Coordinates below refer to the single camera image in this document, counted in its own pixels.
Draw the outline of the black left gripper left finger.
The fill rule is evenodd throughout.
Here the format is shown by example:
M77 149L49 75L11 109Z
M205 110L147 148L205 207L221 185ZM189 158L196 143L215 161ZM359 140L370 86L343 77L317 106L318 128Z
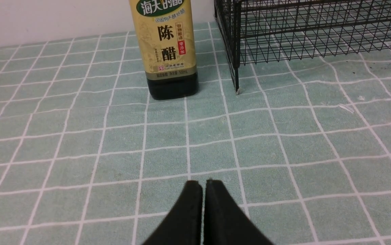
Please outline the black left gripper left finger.
M144 245L199 245L201 240L203 189L188 180L172 209Z

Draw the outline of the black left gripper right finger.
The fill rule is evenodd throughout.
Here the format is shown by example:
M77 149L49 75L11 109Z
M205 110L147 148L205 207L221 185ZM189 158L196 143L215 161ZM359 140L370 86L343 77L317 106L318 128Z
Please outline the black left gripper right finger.
M272 245L231 197L221 180L205 188L204 245Z

